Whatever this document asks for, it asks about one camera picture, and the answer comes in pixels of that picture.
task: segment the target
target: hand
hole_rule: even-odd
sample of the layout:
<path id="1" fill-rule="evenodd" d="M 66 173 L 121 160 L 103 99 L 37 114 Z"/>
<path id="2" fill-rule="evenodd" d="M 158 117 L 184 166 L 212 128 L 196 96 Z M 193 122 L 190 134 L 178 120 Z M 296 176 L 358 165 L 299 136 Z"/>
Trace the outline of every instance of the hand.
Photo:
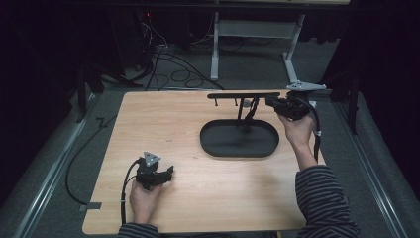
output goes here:
<path id="1" fill-rule="evenodd" d="M 163 185 L 158 185 L 152 190 L 145 190 L 140 183 L 133 180 L 130 193 L 130 204 L 134 213 L 133 222 L 139 224 L 148 224 L 150 222 L 162 187 Z"/>
<path id="2" fill-rule="evenodd" d="M 309 138 L 314 126 L 312 118 L 305 116 L 300 120 L 290 121 L 281 115 L 277 116 L 284 124 L 286 138 L 293 148 L 300 170 L 318 165 L 309 148 Z"/>
<path id="3" fill-rule="evenodd" d="M 314 126 L 312 118 L 305 116 L 297 121 L 277 114 L 278 119 L 284 124 L 286 138 L 293 148 L 309 147 L 309 138 Z"/>

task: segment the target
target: person's right hand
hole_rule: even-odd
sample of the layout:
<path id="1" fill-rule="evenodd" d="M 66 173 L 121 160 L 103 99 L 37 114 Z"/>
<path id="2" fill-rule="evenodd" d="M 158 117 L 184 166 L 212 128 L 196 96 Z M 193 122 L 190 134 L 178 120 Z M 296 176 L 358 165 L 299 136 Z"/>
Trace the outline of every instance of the person's right hand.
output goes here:
<path id="1" fill-rule="evenodd" d="M 297 121 L 290 121 L 288 118 L 277 114 L 278 119 L 284 124 L 286 138 L 292 147 L 309 146 L 309 138 L 313 130 L 313 120 L 309 116 L 305 116 Z"/>
<path id="2" fill-rule="evenodd" d="M 296 155 L 297 164 L 301 171 L 318 165 L 311 149 L 309 148 L 309 139 L 311 138 L 314 122 L 309 116 L 305 116 L 297 121 L 278 115 L 280 121 L 284 124 L 286 138 L 290 142 L 294 154 Z"/>

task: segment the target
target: person's left hand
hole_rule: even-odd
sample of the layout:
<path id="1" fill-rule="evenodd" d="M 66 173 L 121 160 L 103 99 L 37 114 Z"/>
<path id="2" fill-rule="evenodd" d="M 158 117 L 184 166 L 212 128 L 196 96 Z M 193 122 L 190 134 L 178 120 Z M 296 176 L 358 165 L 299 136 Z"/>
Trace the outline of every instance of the person's left hand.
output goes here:
<path id="1" fill-rule="evenodd" d="M 134 213 L 133 222 L 138 224 L 148 224 L 150 222 L 162 187 L 163 185 L 158 185 L 152 190 L 145 190 L 140 183 L 133 180 L 130 193 L 130 204 Z"/>

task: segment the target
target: dark background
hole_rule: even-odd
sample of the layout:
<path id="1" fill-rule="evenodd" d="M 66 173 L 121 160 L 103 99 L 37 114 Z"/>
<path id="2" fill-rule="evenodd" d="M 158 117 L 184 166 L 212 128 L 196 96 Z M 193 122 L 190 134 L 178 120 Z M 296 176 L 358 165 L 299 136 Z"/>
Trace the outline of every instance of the dark background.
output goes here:
<path id="1" fill-rule="evenodd" d="M 49 2 L 22 0 L 1 4 L 3 203 L 71 109 L 68 98 L 76 88 L 80 66 L 90 61 L 121 74 L 124 68 L 145 66 L 150 53 L 144 53 L 143 40 L 133 21 L 133 16 L 145 10 L 130 14 L 103 9 L 70 11 Z M 419 197 L 419 4 L 367 0 L 352 1 L 352 5 L 383 11 L 356 12 L 352 17 L 308 14 L 300 41 L 317 38 L 322 44 L 341 39 L 324 81 L 342 92 L 336 99 L 344 101 L 348 100 L 351 85 L 358 84 L 392 156 Z M 189 33 L 205 35 L 211 19 L 209 13 L 186 10 L 151 13 L 155 27 L 168 42 L 186 49 Z M 228 17 L 278 18 L 247 14 Z"/>

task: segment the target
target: wrist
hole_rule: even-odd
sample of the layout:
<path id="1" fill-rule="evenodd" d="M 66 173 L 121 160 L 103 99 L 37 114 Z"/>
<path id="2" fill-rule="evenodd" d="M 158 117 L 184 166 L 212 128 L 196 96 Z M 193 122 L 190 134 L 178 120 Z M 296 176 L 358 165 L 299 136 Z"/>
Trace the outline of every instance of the wrist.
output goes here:
<path id="1" fill-rule="evenodd" d="M 292 146 L 294 154 L 296 155 L 297 164 L 301 171 L 306 170 L 310 167 L 317 166 L 316 162 L 309 145 Z"/>
<path id="2" fill-rule="evenodd" d="M 149 224 L 150 218 L 147 215 L 143 216 L 135 216 L 134 217 L 134 223 L 138 224 Z"/>

